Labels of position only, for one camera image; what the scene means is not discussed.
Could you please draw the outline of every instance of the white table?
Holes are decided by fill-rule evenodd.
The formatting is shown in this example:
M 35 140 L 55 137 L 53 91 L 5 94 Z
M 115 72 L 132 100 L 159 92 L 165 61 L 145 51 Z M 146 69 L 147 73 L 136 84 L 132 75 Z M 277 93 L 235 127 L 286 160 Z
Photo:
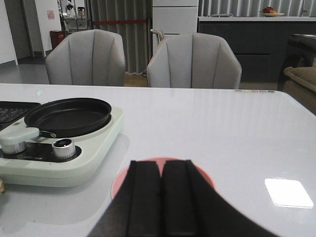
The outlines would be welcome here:
M 7 185 L 1 237 L 87 235 L 130 160 L 191 159 L 235 208 L 283 237 L 315 237 L 316 208 L 273 204 L 266 178 L 298 180 L 316 203 L 316 117 L 282 92 L 0 84 L 1 101 L 94 97 L 125 112 L 121 133 L 83 185 Z

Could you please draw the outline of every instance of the cushion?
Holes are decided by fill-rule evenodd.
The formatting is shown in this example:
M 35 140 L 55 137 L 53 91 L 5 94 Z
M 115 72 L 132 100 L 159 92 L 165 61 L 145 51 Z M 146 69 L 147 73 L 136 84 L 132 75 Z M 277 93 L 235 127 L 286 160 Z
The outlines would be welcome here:
M 293 81 L 316 93 L 316 67 L 284 69 L 284 73 Z

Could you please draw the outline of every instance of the fruit bowl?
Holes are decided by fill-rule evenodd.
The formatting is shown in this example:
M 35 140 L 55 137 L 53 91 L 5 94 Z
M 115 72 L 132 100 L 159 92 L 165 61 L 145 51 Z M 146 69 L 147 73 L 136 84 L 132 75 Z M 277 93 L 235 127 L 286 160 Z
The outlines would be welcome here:
M 264 13 L 262 12 L 261 13 L 263 16 L 266 16 L 266 17 L 277 17 L 277 16 L 283 16 L 284 13 Z

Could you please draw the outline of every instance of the black frying pan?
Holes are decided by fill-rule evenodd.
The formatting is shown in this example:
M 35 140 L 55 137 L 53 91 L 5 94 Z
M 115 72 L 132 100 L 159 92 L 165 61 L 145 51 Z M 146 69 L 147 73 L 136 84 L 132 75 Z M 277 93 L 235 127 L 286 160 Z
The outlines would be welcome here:
M 24 122 L 37 127 L 43 137 L 85 135 L 105 126 L 111 119 L 109 103 L 93 98 L 70 98 L 52 101 L 31 110 Z

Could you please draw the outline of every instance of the pink plate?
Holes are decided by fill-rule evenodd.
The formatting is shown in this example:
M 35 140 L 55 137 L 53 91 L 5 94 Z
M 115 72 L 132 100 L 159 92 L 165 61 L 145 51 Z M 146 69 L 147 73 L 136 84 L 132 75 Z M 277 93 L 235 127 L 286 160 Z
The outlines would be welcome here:
M 166 161 L 168 161 L 168 160 L 182 160 L 182 159 L 173 158 L 173 157 L 152 157 L 152 158 L 142 159 L 140 161 L 156 161 L 158 168 L 159 168 L 160 176 L 161 176 L 163 166 L 166 163 Z M 123 170 L 121 170 L 120 173 L 118 173 L 118 175 L 116 176 L 114 182 L 112 183 L 112 187 L 111 187 L 111 198 L 112 199 L 118 193 L 118 191 L 119 191 L 119 189 L 120 189 L 120 187 L 125 179 L 128 168 L 129 168 L 129 166 L 125 167 Z M 209 183 L 209 185 L 215 189 L 215 185 L 214 185 L 214 182 L 211 179 L 211 177 L 199 166 L 196 165 L 196 168 L 199 171 L 199 173 L 202 175 L 202 177 Z

